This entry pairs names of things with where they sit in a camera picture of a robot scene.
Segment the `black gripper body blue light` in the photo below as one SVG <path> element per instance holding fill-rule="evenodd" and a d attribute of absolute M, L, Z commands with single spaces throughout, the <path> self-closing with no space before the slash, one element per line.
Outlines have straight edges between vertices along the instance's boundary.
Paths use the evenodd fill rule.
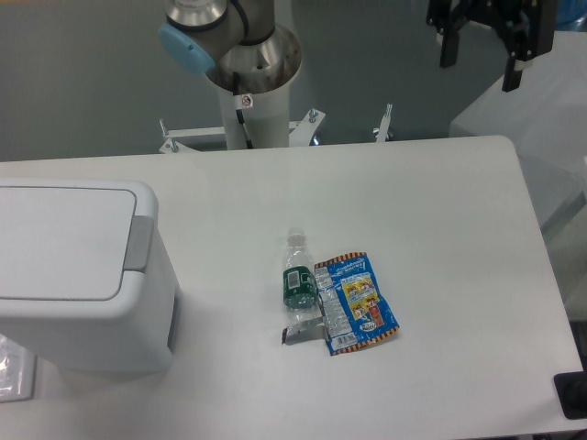
<path fill-rule="evenodd" d="M 510 55 L 544 55 L 552 50 L 554 1 L 430 1 L 426 22 L 443 37 L 469 23 L 493 29 Z"/>

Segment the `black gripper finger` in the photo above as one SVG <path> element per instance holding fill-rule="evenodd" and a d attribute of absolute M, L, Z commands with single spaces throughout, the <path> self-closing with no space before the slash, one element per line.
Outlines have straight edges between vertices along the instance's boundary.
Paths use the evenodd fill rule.
<path fill-rule="evenodd" d="M 442 37 L 440 54 L 441 68 L 449 68 L 456 64 L 460 45 L 461 28 L 461 18 L 457 18 L 456 20 L 445 21 L 440 25 L 438 33 Z"/>
<path fill-rule="evenodd" d="M 503 41 L 508 59 L 505 65 L 502 91 L 509 93 L 520 86 L 523 70 L 526 64 L 533 59 L 535 49 L 523 28 L 508 27 L 504 31 Z"/>

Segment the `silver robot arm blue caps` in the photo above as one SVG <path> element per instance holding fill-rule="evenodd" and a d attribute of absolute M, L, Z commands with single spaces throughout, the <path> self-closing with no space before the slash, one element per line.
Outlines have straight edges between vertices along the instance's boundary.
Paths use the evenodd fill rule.
<path fill-rule="evenodd" d="M 161 45 L 184 70 L 232 94 L 264 94 L 293 80 L 302 64 L 295 35 L 275 21 L 272 1 L 168 1 Z M 502 89 L 520 86 L 523 71 L 552 50 L 555 1 L 431 1 L 426 23 L 441 38 L 439 65 L 456 64 L 460 30 L 485 25 L 503 42 Z"/>

